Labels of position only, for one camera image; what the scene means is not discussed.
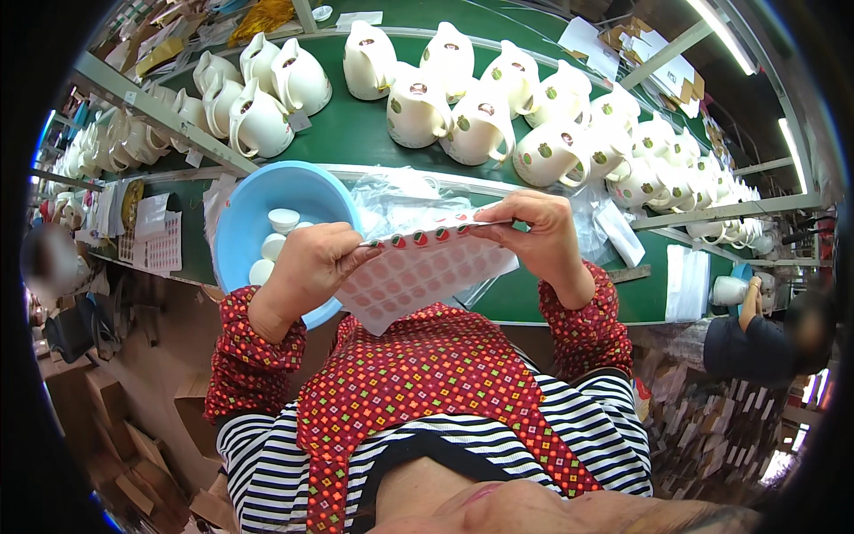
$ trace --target white lid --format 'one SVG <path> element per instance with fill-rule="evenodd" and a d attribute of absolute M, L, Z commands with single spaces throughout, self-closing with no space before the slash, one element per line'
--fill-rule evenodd
<path fill-rule="evenodd" d="M 270 278 L 272 269 L 276 266 L 270 260 L 258 260 L 249 269 L 249 283 L 252 285 L 264 285 Z"/>
<path fill-rule="evenodd" d="M 267 214 L 267 219 L 274 226 L 295 226 L 300 222 L 300 214 L 293 209 L 274 209 Z"/>
<path fill-rule="evenodd" d="M 261 245 L 261 255 L 265 259 L 275 261 L 278 258 L 278 253 L 282 251 L 286 237 L 280 233 L 272 233 L 266 237 Z"/>

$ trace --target red patterned sleeve cover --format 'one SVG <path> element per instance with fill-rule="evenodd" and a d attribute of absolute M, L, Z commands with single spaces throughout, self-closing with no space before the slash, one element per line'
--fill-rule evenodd
<path fill-rule="evenodd" d="M 632 342 L 626 326 L 617 321 L 617 290 L 601 267 L 588 261 L 596 293 L 584 308 L 561 306 L 554 289 L 540 280 L 540 313 L 546 318 L 554 339 L 557 377 L 572 382 L 602 367 L 615 367 L 632 374 Z"/>
<path fill-rule="evenodd" d="M 288 395 L 287 373 L 300 368 L 306 326 L 297 321 L 281 343 L 270 344 L 252 331 L 247 310 L 258 285 L 225 296 L 219 304 L 223 332 L 211 358 L 211 382 L 205 397 L 207 420 L 236 411 L 278 414 Z"/>

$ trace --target fluorescent light tube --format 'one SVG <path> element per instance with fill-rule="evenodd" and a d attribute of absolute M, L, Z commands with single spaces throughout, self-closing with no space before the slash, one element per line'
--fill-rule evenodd
<path fill-rule="evenodd" d="M 718 16 L 709 3 L 706 2 L 706 0 L 686 1 L 691 4 L 692 8 L 697 10 L 697 13 L 703 17 L 703 20 L 705 20 L 709 26 L 711 26 L 711 29 L 717 33 L 717 36 L 721 38 L 723 43 L 727 46 L 729 53 L 733 55 L 741 69 L 745 71 L 745 74 L 748 76 L 755 74 L 757 69 L 753 66 L 753 62 L 749 57 L 747 57 L 747 53 L 745 53 L 744 49 L 741 48 L 738 40 L 729 30 L 729 26 L 727 26 L 721 17 Z"/>
<path fill-rule="evenodd" d="M 795 163 L 795 171 L 798 172 L 798 182 L 800 183 L 801 193 L 809 193 L 810 190 L 806 188 L 806 179 L 804 178 L 804 167 L 801 165 L 798 147 L 795 146 L 795 138 L 792 137 L 792 130 L 789 129 L 789 122 L 786 119 L 780 119 L 777 122 L 780 124 L 780 129 L 783 132 L 783 138 L 786 140 L 786 144 L 789 145 L 789 153 L 792 155 L 792 161 Z"/>

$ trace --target worker's arm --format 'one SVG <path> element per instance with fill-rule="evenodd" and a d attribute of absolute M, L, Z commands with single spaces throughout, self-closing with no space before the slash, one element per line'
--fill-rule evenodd
<path fill-rule="evenodd" d="M 574 381 L 611 367 L 631 374 L 631 342 L 617 322 L 617 292 L 601 268 L 582 261 L 570 203 L 538 191 L 514 191 L 475 220 L 523 220 L 529 232 L 510 225 L 478 226 L 471 234 L 515 252 L 540 278 L 540 311 L 552 330 L 558 378 Z"/>
<path fill-rule="evenodd" d="M 361 241 L 344 222 L 294 230 L 263 286 L 247 286 L 223 299 L 223 333 L 211 359 L 213 376 L 205 399 L 207 419 L 282 409 L 287 373 L 299 369 L 306 344 L 300 318 L 328 301 L 356 267 L 379 254 L 378 249 L 357 249 Z"/>
<path fill-rule="evenodd" d="M 747 287 L 747 295 L 745 301 L 741 304 L 741 314 L 739 315 L 739 326 L 742 332 L 747 332 L 747 327 L 750 321 L 757 315 L 761 315 L 762 308 L 758 305 L 759 288 L 762 287 L 762 279 L 754 276 L 750 279 L 750 285 Z"/>

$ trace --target sticker sheet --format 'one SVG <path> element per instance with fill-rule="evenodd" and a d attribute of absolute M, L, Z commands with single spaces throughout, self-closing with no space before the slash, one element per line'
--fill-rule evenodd
<path fill-rule="evenodd" d="M 335 297 L 375 336 L 402 316 L 518 269 L 510 250 L 473 237 L 477 210 L 365 243 L 383 253 L 356 269 Z"/>

